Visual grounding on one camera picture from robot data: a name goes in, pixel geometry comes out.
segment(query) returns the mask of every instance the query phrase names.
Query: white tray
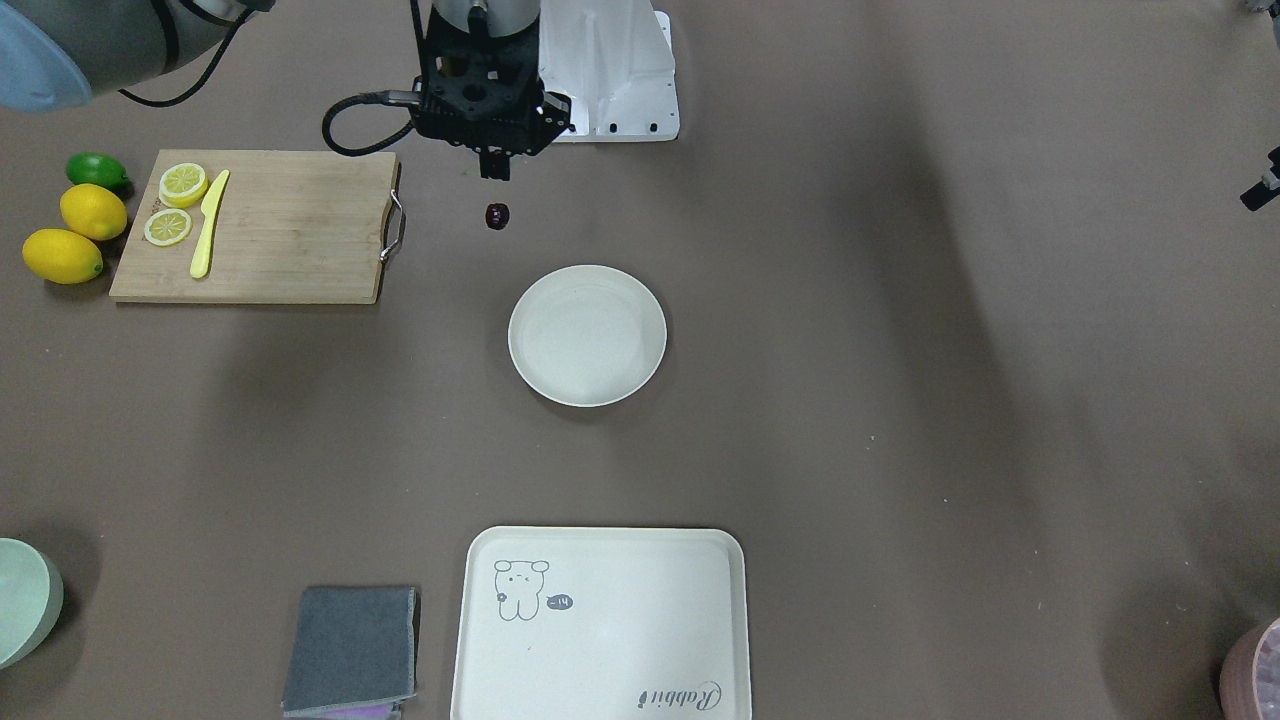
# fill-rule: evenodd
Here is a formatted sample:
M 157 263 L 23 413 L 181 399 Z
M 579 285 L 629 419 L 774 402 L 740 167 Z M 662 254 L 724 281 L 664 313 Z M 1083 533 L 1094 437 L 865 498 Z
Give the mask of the white tray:
M 452 717 L 749 720 L 742 548 L 704 529 L 480 533 Z

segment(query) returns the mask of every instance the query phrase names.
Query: yellow plastic knife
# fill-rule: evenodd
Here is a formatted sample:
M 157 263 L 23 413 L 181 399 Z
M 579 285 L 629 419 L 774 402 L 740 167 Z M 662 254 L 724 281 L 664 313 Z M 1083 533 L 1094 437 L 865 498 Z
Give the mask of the yellow plastic knife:
M 227 187 L 227 178 L 230 174 L 230 170 L 218 173 L 214 183 L 205 192 L 205 199 L 200 201 L 200 211 L 205 215 L 205 224 L 200 228 L 196 254 L 191 256 L 191 277 L 196 279 L 209 274 L 209 260 L 214 252 L 214 223 L 218 220 L 218 206 L 223 201 L 223 188 Z

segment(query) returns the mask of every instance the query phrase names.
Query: light blue object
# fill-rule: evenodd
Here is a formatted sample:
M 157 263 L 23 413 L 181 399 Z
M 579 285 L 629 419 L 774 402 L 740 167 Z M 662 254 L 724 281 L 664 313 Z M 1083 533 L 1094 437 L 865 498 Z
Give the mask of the light blue object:
M 0 105 L 47 113 L 87 105 L 88 79 L 70 55 L 26 15 L 0 0 Z
M 0 538 L 0 669 L 36 650 L 63 610 L 63 577 L 29 544 Z

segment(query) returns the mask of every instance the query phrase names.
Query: black cable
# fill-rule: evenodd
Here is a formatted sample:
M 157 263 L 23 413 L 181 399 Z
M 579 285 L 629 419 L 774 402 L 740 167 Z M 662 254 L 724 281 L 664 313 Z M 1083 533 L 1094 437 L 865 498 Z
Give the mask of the black cable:
M 239 14 L 238 18 L 236 18 L 236 22 L 232 24 L 230 29 L 227 31 L 227 37 L 223 37 L 221 45 L 218 46 L 218 53 L 214 53 L 214 59 L 210 60 L 209 67 L 205 68 L 204 74 L 200 76 L 200 79 L 196 81 L 196 85 L 192 85 L 182 95 L 177 97 L 170 97 L 169 100 L 147 100 L 146 97 L 138 97 L 137 95 L 124 88 L 120 88 L 120 95 L 128 97 L 129 100 L 133 100 L 140 105 L 146 105 L 147 108 L 173 108 L 174 105 L 186 101 L 188 97 L 198 92 L 201 87 L 205 87 L 205 83 L 209 82 L 209 78 L 214 74 L 214 69 L 218 68 L 218 63 L 223 59 L 223 54 L 227 53 L 227 47 L 232 44 L 232 38 L 236 37 L 236 32 L 239 31 L 239 28 L 248 20 L 248 17 L 252 14 L 253 10 L 244 10 L 243 13 Z
M 200 5 L 196 4 L 196 0 L 178 0 L 178 3 L 180 3 L 183 8 L 191 10 L 191 14 L 193 14 L 197 18 L 205 20 L 206 23 L 214 23 L 215 26 L 223 26 L 223 27 L 232 27 L 233 24 L 236 24 L 236 20 L 227 20 L 227 19 L 219 18 L 218 15 L 215 15 L 215 14 L 210 13 L 209 10 L 201 8 Z
M 330 126 L 333 124 L 333 119 L 338 117 L 338 113 L 348 108 L 355 108 L 356 105 L 403 106 L 403 102 L 392 101 L 390 95 L 392 95 L 390 91 L 361 92 L 360 95 L 352 95 L 346 100 L 339 100 L 334 102 L 333 108 L 329 108 L 329 111 L 324 114 L 324 120 L 320 123 L 320 135 L 324 137 L 324 143 L 329 146 L 329 150 L 333 150 L 334 152 L 339 155 L 346 155 L 348 158 L 358 158 L 361 155 L 369 155 L 370 152 L 378 152 L 379 150 L 389 145 L 399 142 L 402 137 L 408 135 L 410 131 L 413 129 L 412 118 L 410 118 L 410 120 L 404 123 L 404 127 L 396 131 L 390 136 L 379 140 L 372 145 L 366 145 L 365 147 L 347 147 L 343 145 L 338 145 L 338 141 L 333 138 L 333 133 L 330 132 Z
M 155 12 L 160 32 L 164 35 L 164 69 L 160 70 L 160 74 L 165 74 L 178 67 L 178 24 L 164 0 L 151 0 L 151 9 Z

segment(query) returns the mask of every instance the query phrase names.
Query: cartoon bear drawing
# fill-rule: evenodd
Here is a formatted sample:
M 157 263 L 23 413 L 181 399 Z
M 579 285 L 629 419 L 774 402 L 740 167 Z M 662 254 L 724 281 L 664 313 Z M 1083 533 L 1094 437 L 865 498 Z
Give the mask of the cartoon bear drawing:
M 538 615 L 539 593 L 547 578 L 543 575 L 550 564 L 545 560 L 499 560 L 493 564 L 498 571 L 494 577 L 494 589 L 498 591 L 498 615 L 503 620 L 532 620 Z

